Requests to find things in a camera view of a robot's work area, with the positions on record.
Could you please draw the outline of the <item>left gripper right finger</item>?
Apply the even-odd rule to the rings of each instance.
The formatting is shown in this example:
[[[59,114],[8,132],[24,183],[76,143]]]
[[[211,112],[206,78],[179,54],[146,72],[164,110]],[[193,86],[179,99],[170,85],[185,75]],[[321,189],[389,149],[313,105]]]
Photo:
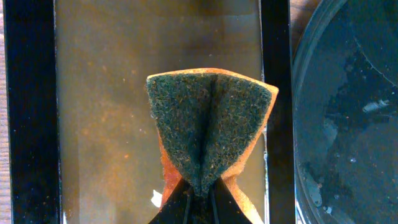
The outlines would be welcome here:
[[[206,224],[251,224],[221,178],[210,187],[201,215]]]

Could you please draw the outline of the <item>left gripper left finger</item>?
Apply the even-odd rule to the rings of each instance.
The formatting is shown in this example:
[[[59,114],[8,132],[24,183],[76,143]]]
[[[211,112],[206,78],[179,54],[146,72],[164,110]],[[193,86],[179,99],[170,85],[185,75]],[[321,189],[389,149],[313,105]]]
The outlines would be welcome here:
[[[193,187],[181,179],[176,188],[149,224],[199,224],[198,197]]]

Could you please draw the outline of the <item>orange green scrub sponge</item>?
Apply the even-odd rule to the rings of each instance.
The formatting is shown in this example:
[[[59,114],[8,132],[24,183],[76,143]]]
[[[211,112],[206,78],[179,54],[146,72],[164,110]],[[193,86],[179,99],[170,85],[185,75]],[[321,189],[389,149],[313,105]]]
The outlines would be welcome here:
[[[251,223],[261,217],[237,178],[266,127],[278,88],[220,68],[150,75],[146,90],[159,137],[165,187],[160,209],[181,179],[198,197],[197,219],[221,178]]]

